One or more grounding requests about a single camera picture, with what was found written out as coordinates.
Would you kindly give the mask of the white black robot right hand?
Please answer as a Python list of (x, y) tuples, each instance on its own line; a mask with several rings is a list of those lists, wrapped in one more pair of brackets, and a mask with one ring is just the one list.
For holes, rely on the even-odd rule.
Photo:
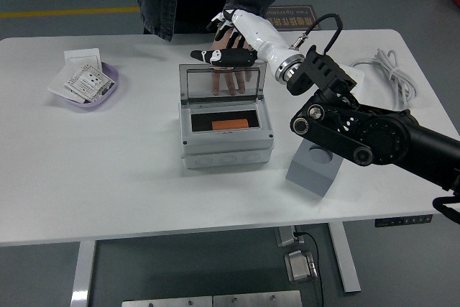
[(219, 50), (194, 50), (190, 56), (217, 67), (250, 67), (257, 59), (265, 61), (272, 74), (280, 76), (294, 64), (302, 63), (304, 57), (292, 49), (269, 21), (241, 9), (224, 10), (217, 14), (210, 25), (232, 24), (242, 35), (249, 50), (225, 48)]

